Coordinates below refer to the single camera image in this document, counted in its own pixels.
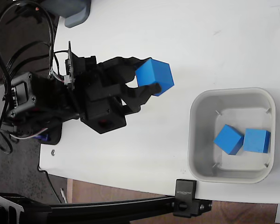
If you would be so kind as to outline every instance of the plastic container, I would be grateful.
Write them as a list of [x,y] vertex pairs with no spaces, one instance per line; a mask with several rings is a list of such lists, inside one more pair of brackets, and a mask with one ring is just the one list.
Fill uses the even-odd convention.
[[[246,128],[271,132],[268,153],[243,151],[228,155],[213,143],[223,126],[241,133]],[[200,181],[257,183],[273,167],[275,151],[276,105],[261,88],[206,91],[193,102],[190,111],[188,165]]]

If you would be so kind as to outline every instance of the blue block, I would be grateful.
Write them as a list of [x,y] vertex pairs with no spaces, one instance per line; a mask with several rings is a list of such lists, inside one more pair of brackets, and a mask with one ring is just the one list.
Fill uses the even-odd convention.
[[243,142],[244,135],[229,125],[225,125],[214,140],[214,143],[228,155],[235,155],[242,147]]
[[246,129],[243,150],[256,153],[267,153],[271,133],[267,130]]
[[162,91],[155,94],[161,95],[163,92],[174,86],[170,66],[167,63],[148,59],[136,70],[138,86],[160,84]]

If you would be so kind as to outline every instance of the wire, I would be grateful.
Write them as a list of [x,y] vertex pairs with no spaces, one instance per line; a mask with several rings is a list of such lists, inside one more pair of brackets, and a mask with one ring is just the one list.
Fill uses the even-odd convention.
[[13,134],[10,134],[10,136],[13,137],[13,138],[15,138],[15,139],[19,139],[19,140],[26,140],[26,139],[31,139],[31,138],[33,138],[33,137],[35,137],[35,136],[37,136],[37,135],[39,135],[39,134],[41,134],[41,133],[43,133],[43,132],[45,132],[45,131],[47,131],[47,128],[43,128],[43,129],[40,130],[39,132],[37,132],[37,133],[35,133],[35,134],[33,134],[33,135],[30,135],[30,136],[27,136],[27,137],[19,137],[19,136],[15,136],[15,135],[13,135]]
[[54,72],[53,68],[51,68],[50,72],[51,72],[51,74],[53,75],[53,77],[54,77],[55,79],[57,79],[58,81],[64,83],[64,80],[62,80],[61,78],[58,77],[58,75],[56,74],[56,72]]
[[58,53],[68,53],[68,52],[69,52],[68,50],[59,50],[59,51],[55,51],[54,53],[58,54]]
[[[7,5],[1,12],[0,12],[0,22],[1,19],[3,18],[3,16],[6,14],[6,12],[8,10],[10,10],[12,7],[17,6],[21,3],[27,3],[30,4],[32,6],[38,7],[40,12],[42,12],[45,16],[45,19],[48,23],[49,26],[49,67],[52,67],[52,63],[53,63],[53,55],[54,55],[54,29],[53,29],[53,22],[48,14],[48,12],[37,2],[31,1],[31,0],[18,0],[16,2],[12,2],[9,5]],[[11,103],[11,77],[9,74],[9,71],[7,69],[7,67],[5,66],[5,63],[3,61],[1,52],[0,52],[0,68],[3,71],[3,81],[4,81],[4,88],[5,88],[5,96],[4,96],[4,106],[2,109],[2,113],[1,113],[1,117],[0,117],[0,130],[1,130],[1,126],[3,123],[3,120],[5,118],[6,115],[6,111],[8,108],[9,103]]]
[[28,59],[25,59],[24,61],[20,62],[17,66],[15,66],[15,68],[12,70],[12,72],[10,73],[10,78],[13,79],[14,76],[18,73],[18,71],[26,64],[33,62],[33,61],[37,61],[37,60],[41,60],[44,59],[46,57],[48,57],[49,55],[40,55],[40,56],[35,56],[35,57],[31,57]]
[[10,58],[10,60],[8,61],[8,63],[6,64],[7,70],[10,71],[11,67],[13,66],[15,60],[22,54],[24,53],[26,50],[28,50],[29,48],[39,44],[39,43],[44,43],[46,45],[48,45],[47,43],[43,42],[43,41],[34,41],[31,42],[29,44],[26,44],[25,46],[21,47],[17,52],[14,53],[14,55]]
[[56,193],[56,191],[55,191],[55,189],[54,189],[54,187],[53,187],[53,184],[52,184],[52,182],[51,182],[51,180],[50,180],[50,177],[49,177],[48,172],[47,172],[46,170],[41,170],[40,167],[39,167],[39,165],[38,165],[38,167],[37,167],[37,170],[38,170],[38,172],[40,172],[40,173],[45,173],[45,174],[46,174],[47,180],[48,180],[48,182],[49,182],[49,185],[50,185],[50,187],[51,187],[51,189],[52,189],[53,194],[55,195],[57,201],[58,201],[60,204],[62,204],[62,202],[61,202],[59,196],[57,195],[57,193]]
[[59,71],[59,61],[58,61],[58,58],[56,56],[56,54],[54,53],[54,59],[55,59],[55,62],[56,62],[56,66],[57,66],[57,72],[58,72],[58,75],[60,76],[60,71]]
[[0,132],[0,134],[1,134],[2,138],[3,138],[3,140],[6,142],[7,146],[9,147],[9,151],[6,150],[1,144],[0,144],[0,149],[1,149],[4,153],[6,153],[6,154],[11,154],[11,153],[13,152],[13,146],[12,146],[12,144],[10,143],[10,141],[8,140],[8,138],[7,138],[2,132]]

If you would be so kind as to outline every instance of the gray object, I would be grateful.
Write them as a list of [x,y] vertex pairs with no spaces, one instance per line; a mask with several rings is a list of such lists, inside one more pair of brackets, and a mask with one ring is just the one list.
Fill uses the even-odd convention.
[[65,26],[72,28],[85,22],[90,13],[91,0],[45,0],[42,2],[50,12],[65,18]]
[[[224,125],[241,133],[246,128],[272,133],[268,153],[240,149],[228,155],[213,143]],[[205,182],[257,183],[274,163],[276,105],[261,88],[211,90],[201,93],[190,111],[188,165],[195,178]]]

